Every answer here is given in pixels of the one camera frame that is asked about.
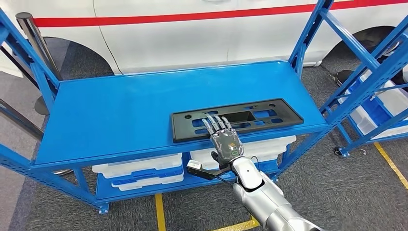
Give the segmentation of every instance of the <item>lower shelf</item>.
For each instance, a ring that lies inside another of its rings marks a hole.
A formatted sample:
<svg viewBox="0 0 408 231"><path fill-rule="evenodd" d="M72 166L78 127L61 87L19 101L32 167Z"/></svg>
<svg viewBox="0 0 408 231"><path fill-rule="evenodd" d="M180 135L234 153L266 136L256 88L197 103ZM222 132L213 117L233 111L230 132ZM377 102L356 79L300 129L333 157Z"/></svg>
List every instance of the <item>lower shelf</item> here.
<svg viewBox="0 0 408 231"><path fill-rule="evenodd" d="M268 174L278 172L276 164L271 164L268 166L261 166L261 170ZM222 176L225 180L233 180L235 178L232 172L229 172ZM96 198L99 202L113 202L119 200L125 200L135 197L142 197L148 195L154 195L157 193L167 193L172 191L184 190L189 188L195 188L200 186L212 185L221 183L220 180L205 180L200 177L196 177L187 173L184 169L184 180L177 183L171 184L157 184L151 186L145 186L140 189L120 191L118 188L111 186L111 181L105 179L100 173L98 174L98 183L96 189Z"/></svg>

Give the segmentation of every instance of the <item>black wire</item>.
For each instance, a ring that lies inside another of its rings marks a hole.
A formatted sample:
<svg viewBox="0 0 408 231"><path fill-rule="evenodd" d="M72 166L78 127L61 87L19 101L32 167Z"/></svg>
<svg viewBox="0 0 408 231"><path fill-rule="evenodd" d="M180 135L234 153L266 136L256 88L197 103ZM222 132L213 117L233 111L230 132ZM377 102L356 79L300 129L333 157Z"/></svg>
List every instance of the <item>black wire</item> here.
<svg viewBox="0 0 408 231"><path fill-rule="evenodd" d="M224 180L224 179L222 179L221 177L218 177L218 176L215 176L218 180L220 180L220 181L222 181L222 182L224 182L224 183L226 183L227 185L229 185L229 186L233 186L233 184L231 183L231 182L228 182L228 181L226 181L226 180Z"/></svg>
<svg viewBox="0 0 408 231"><path fill-rule="evenodd" d="M258 171L260 171L260 170L261 170L261 168L259 167L259 160L258 160L258 157L256 157L256 156L252 156L252 157L251 157L251 159L252 159L252 158L254 158L254 157L256 158L256 161L258 162Z"/></svg>

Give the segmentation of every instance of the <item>robotic arm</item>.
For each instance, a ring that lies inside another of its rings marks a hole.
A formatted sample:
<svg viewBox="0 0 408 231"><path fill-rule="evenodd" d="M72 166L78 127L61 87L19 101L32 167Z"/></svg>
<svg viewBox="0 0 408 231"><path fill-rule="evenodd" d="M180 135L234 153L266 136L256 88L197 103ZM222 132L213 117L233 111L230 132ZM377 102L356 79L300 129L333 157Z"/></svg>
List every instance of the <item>robotic arm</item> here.
<svg viewBox="0 0 408 231"><path fill-rule="evenodd" d="M207 116L203 122L210 133L216 151L212 157L219 163L219 170L203 169L200 162L190 160L187 171L208 180L232 171L237 182L232 189L234 195L256 220L270 231L323 231L323 229L304 219L292 209L284 198L282 190L258 171L253 162L243 156L243 145L238 134L225 117Z"/></svg>

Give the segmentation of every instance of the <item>yellow floor line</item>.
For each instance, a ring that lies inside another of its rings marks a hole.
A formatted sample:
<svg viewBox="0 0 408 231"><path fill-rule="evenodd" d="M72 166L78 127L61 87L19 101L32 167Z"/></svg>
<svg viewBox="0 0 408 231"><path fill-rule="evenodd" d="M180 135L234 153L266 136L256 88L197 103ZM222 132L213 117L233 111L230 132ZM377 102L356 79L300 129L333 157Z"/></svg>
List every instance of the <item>yellow floor line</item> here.
<svg viewBox="0 0 408 231"><path fill-rule="evenodd" d="M217 229L217 230L213 230L213 231L244 231L244 230L253 229L253 228L258 227L258 226L259 226L258 221L254 217L251 216L251 220L249 220L249 221L239 223L239 224L236 224L236 225L223 227L221 229Z"/></svg>
<svg viewBox="0 0 408 231"><path fill-rule="evenodd" d="M396 173L396 175L398 176L398 178L402 182L402 184L405 186L405 188L408 190L408 181L407 181L407 179L404 177L404 175L402 175L402 173L399 171L399 169L395 166L394 162L391 160L391 158L384 151L383 147L381 147L381 145L378 142L375 142L374 145L377 148L377 150L380 152L380 154L384 157L384 159L387 161L388 165Z"/></svg>
<svg viewBox="0 0 408 231"><path fill-rule="evenodd" d="M163 198L161 193L154 196L156 201L156 214L157 214L157 229L158 231L166 231L165 213L163 210Z"/></svg>

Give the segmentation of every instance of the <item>shelf foot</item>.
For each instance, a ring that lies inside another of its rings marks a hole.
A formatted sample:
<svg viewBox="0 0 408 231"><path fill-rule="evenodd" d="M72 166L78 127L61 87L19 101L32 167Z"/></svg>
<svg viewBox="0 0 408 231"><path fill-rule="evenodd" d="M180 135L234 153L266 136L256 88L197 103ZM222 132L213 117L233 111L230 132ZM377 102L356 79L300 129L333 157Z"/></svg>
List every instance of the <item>shelf foot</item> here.
<svg viewBox="0 0 408 231"><path fill-rule="evenodd" d="M44 98L42 96L40 96L37 99L36 103L34 104L34 110L36 110L36 112L38 114L43 115L43 116L49 116L50 115L50 113L48 111L48 108L45 105Z"/></svg>
<svg viewBox="0 0 408 231"><path fill-rule="evenodd" d="M106 214L109 212L109 203L105 203L99 206L99 214Z"/></svg>
<svg viewBox="0 0 408 231"><path fill-rule="evenodd" d="M334 148L334 154L340 155L342 157L349 157L350 156L350 153L346 152L344 150L344 148L339 148L339 147Z"/></svg>

